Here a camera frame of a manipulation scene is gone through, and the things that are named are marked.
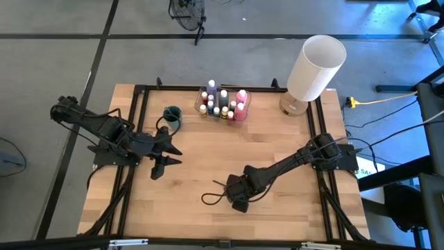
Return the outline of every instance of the black floor stripe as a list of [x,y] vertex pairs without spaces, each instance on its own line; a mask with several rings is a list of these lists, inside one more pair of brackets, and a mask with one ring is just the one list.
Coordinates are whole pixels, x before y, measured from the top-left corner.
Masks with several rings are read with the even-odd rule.
[[101,39],[102,34],[88,33],[0,33],[0,39],[48,39],[48,40],[86,40]]
[[[413,0],[409,0],[409,6],[410,6],[411,11],[414,13],[416,11],[416,5],[413,2]],[[427,26],[424,23],[424,20],[422,20],[422,18],[420,16],[416,16],[414,19],[416,19],[418,21],[419,27],[421,27],[421,30],[424,33],[424,36],[421,38],[421,40],[422,40],[422,39],[425,38],[425,34],[427,33],[427,30],[429,28],[427,28]],[[429,42],[429,45],[430,45],[430,48],[433,51],[433,54],[435,55],[435,57],[436,57],[436,59],[438,61],[438,64],[440,66],[443,66],[444,65],[444,59],[443,59],[443,56],[441,55],[441,53],[439,52],[438,47],[436,46],[434,38],[432,38],[432,40]]]
[[[108,15],[105,28],[103,29],[103,36],[107,35],[110,32],[112,21],[114,19],[118,5],[119,0],[114,0],[112,2],[110,14]],[[82,107],[86,107],[88,103],[89,96],[92,91],[92,86],[94,85],[94,80],[96,79],[97,70],[99,69],[99,64],[102,59],[103,51],[105,49],[105,44],[106,39],[101,39],[91,66],[91,71],[89,72],[89,77],[86,82],[85,89],[80,99],[79,105]],[[51,226],[51,220],[54,211],[56,210],[58,198],[60,196],[60,192],[62,191],[63,182],[65,181],[65,177],[68,171],[69,162],[71,161],[72,153],[74,151],[74,147],[76,146],[77,133],[79,132],[80,128],[79,126],[73,126],[72,129],[74,132],[70,132],[69,134],[66,148],[62,153],[61,161],[58,166],[57,176],[51,189],[51,194],[49,195],[48,202],[46,203],[46,208],[42,217],[42,221],[36,235],[36,239],[38,240],[45,239],[48,234],[49,227]]]
[[[204,34],[202,39],[276,39],[276,40],[299,40],[307,39],[313,35],[318,34]],[[328,34],[340,40],[421,40],[423,35],[341,35]],[[29,39],[29,40],[156,40],[156,39],[195,39],[195,34],[63,34],[63,33],[47,33],[47,34],[32,34],[32,33],[3,33],[0,34],[2,39]]]

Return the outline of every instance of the cylindrical lamp shade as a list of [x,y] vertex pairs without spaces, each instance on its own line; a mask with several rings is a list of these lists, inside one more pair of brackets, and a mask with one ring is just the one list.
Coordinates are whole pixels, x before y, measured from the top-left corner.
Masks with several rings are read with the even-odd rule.
[[315,35],[307,39],[287,82],[291,96],[299,101],[318,98],[346,57],[345,47],[333,37]]

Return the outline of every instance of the lamp base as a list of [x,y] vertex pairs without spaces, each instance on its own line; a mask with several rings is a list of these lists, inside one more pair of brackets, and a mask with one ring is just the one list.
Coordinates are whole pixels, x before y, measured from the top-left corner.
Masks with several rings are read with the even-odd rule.
[[285,92],[280,97],[279,107],[285,115],[297,117],[305,113],[308,103],[306,101],[299,101],[292,97],[290,93]]

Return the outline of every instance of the floor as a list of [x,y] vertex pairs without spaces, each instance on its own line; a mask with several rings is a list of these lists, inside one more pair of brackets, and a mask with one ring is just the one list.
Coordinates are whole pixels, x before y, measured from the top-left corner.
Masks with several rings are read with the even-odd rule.
[[[377,94],[374,86],[413,85],[439,67],[437,58],[444,53],[444,37],[436,38],[438,51],[433,51],[418,40],[422,35],[419,21],[405,22],[412,5],[427,1],[225,1],[205,2],[207,34],[349,35],[342,40],[348,58],[328,85],[338,90],[341,100],[391,97]],[[80,98],[85,84],[92,84],[87,107],[100,113],[108,109],[116,83],[155,84],[158,76],[165,84],[196,85],[213,78],[219,83],[269,86],[276,78],[285,86],[304,42],[203,39],[195,47],[190,39],[115,39],[102,40],[102,44],[99,39],[80,39],[102,34],[111,5],[112,0],[0,2],[0,136],[12,140],[28,159],[26,171],[0,178],[0,242],[31,239],[38,228],[68,136],[68,131],[49,119],[49,108],[60,95]],[[423,18],[426,25],[436,21],[435,17]],[[52,33],[85,36],[45,39],[50,37],[23,35]],[[125,0],[118,4],[110,34],[193,33],[171,20],[167,1]],[[363,124],[413,100],[346,109],[345,121]],[[420,122],[415,104],[384,122],[350,131],[356,138],[373,142]],[[50,238],[76,234],[92,169],[93,155],[87,145],[82,139],[76,142]],[[0,148],[10,150],[4,143]],[[378,144],[375,153],[398,163],[426,155],[424,131],[417,128]],[[13,171],[0,169],[0,175]],[[389,218],[366,216],[372,239],[413,246],[412,234],[398,230]]]

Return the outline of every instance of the small bottle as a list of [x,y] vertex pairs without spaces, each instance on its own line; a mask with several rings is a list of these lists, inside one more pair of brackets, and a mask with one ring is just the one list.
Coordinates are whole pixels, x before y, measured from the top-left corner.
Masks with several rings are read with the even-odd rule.
[[202,118],[207,117],[207,106],[205,106],[203,104],[200,105],[199,112],[200,112],[200,117],[202,117]]
[[231,101],[230,103],[230,111],[234,112],[236,109],[236,101]]
[[205,91],[202,92],[202,103],[207,105],[208,103],[208,93],[206,93]]
[[222,119],[227,119],[228,116],[228,107],[223,107],[221,112]]
[[245,105],[243,103],[238,103],[236,106],[236,110],[234,111],[234,119],[237,121],[243,121],[247,118]]
[[228,111],[228,115],[227,115],[227,117],[228,117],[228,119],[229,119],[230,121],[234,120],[234,112],[232,112],[232,111]]
[[228,107],[228,93],[227,90],[221,90],[221,94],[219,96],[219,107]]
[[208,101],[212,101],[213,103],[216,103],[216,100],[214,100],[214,95],[209,94],[208,95]]
[[240,90],[236,94],[236,103],[243,103],[244,105],[247,105],[247,92],[245,90]]
[[217,86],[214,80],[209,80],[207,85],[208,94],[212,94],[213,96],[217,95]]
[[221,109],[218,107],[214,107],[213,109],[213,116],[214,117],[219,117],[221,115]]
[[208,101],[208,115],[213,115],[213,108],[214,108],[214,102],[213,101]]

